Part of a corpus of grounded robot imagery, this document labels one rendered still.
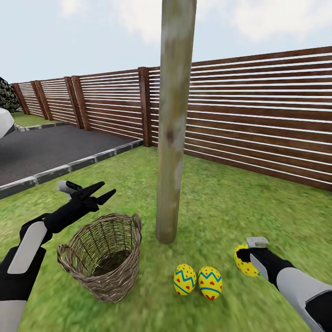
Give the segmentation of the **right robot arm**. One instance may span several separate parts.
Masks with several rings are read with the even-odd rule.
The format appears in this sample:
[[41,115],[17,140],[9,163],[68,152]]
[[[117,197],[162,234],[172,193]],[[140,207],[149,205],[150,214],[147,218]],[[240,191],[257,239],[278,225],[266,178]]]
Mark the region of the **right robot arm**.
[[266,245],[265,237],[247,237],[248,248],[237,257],[252,265],[283,294],[312,332],[332,332],[332,286],[294,268]]

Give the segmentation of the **wicker basket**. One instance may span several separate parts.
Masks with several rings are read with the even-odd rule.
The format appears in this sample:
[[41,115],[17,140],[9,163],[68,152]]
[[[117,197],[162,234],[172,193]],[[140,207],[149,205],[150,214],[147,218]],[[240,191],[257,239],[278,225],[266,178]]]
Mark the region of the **wicker basket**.
[[[138,278],[141,230],[141,217],[137,213],[132,216],[112,213],[99,217],[80,228],[68,245],[58,246],[57,262],[99,302],[117,303],[130,293]],[[130,234],[129,246],[127,232]],[[92,240],[90,249],[87,241],[81,238],[86,234]],[[115,247],[117,243],[121,245]],[[96,252],[99,257],[95,261]],[[113,258],[116,256],[122,257],[116,260]]]

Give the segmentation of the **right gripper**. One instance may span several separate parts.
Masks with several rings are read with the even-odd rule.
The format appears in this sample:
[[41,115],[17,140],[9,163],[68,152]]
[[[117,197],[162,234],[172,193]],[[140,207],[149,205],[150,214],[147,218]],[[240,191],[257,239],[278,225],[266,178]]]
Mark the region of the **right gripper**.
[[251,253],[251,250],[253,248],[250,248],[250,249],[239,249],[236,253],[237,253],[237,257],[241,259],[241,261],[250,261],[251,262],[251,259],[250,259],[250,253]]

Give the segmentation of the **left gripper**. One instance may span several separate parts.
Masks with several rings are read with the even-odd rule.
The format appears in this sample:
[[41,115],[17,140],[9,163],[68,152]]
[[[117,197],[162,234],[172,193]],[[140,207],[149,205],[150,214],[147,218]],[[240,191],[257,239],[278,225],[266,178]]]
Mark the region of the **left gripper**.
[[97,189],[104,185],[104,181],[99,181],[81,190],[76,190],[70,194],[71,200],[58,209],[58,216],[66,225],[72,225],[89,212],[98,209],[98,205],[103,205],[115,192],[113,189],[100,197],[90,197]]

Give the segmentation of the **easter egg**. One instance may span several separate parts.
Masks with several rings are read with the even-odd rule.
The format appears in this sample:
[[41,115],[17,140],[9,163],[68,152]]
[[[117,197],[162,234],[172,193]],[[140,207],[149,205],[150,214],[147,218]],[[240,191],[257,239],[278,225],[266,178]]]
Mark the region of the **easter egg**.
[[251,277],[259,276],[261,273],[252,265],[252,263],[250,261],[241,261],[241,259],[237,257],[237,253],[236,252],[239,249],[247,249],[247,248],[248,248],[248,244],[247,243],[243,243],[241,245],[238,245],[235,248],[234,256],[235,256],[236,264],[237,264],[238,268],[244,274],[249,275]]
[[196,285],[196,273],[192,267],[181,264],[174,272],[174,287],[181,296],[191,293]]
[[209,300],[216,299],[223,287],[222,277],[219,272],[213,267],[203,267],[198,274],[198,284],[204,294]]

